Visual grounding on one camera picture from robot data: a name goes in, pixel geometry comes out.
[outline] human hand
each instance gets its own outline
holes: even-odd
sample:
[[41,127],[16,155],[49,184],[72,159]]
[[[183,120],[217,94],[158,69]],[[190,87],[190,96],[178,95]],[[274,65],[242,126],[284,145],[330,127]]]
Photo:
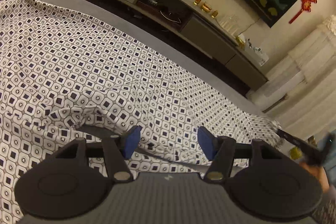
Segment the human hand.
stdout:
[[322,186],[322,190],[324,193],[329,190],[328,178],[322,166],[311,166],[304,161],[300,162],[299,165],[317,178]]

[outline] person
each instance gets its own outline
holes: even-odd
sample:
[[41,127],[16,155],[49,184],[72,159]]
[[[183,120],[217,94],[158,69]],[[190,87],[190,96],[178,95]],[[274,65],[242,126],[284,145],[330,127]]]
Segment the person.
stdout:
[[312,218],[319,224],[335,224],[336,189],[333,185],[329,185],[324,168],[322,166],[309,166],[304,161],[300,163],[300,166],[317,178],[323,190],[322,201],[313,212]]

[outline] bed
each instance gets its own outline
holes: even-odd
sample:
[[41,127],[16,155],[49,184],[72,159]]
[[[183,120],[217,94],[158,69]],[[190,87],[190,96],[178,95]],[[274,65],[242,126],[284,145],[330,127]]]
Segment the bed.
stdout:
[[[276,122],[208,71],[157,38],[85,0],[0,2],[2,218],[22,213],[17,179],[83,127],[122,134],[140,125],[126,163],[138,172],[203,172],[197,129],[279,148]],[[246,160],[235,166],[246,167]],[[106,175],[104,161],[90,166]]]

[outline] black round disc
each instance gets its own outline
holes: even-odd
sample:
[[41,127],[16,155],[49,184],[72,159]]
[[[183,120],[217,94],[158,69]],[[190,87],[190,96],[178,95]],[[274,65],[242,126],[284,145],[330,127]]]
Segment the black round disc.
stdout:
[[243,169],[228,182],[228,189],[240,207],[274,221],[304,217],[322,197],[318,180],[287,160],[265,160]]
[[29,170],[16,183],[15,196],[25,213],[64,219],[96,207],[108,189],[107,180],[97,170],[57,159]]

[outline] black cable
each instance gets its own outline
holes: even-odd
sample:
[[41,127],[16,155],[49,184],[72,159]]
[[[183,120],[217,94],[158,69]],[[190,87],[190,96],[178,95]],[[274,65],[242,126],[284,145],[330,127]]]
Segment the black cable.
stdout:
[[238,36],[241,35],[243,32],[246,32],[252,25],[256,24],[260,19],[261,19],[261,18],[258,18],[258,20],[257,20],[256,22],[253,22],[253,23],[252,23],[251,25],[249,25],[244,31],[240,32],[240,34],[238,34]]

